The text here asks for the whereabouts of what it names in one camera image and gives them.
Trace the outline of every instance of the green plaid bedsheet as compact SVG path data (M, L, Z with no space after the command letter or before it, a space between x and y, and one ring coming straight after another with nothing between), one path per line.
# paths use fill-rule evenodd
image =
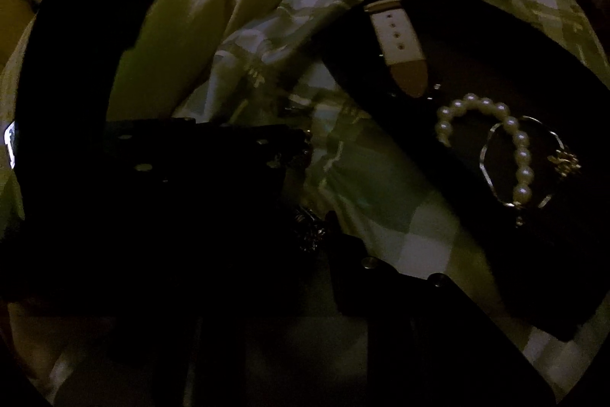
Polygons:
M610 299L561 343L506 312L483 252L443 197L334 82L307 41L363 0L283 0L218 48L209 77L176 111L199 121L288 123L313 132L313 160L294 195L400 272L444 272L486 311L553 387L577 382L608 334ZM610 66L575 0L484 0L542 30L610 85Z

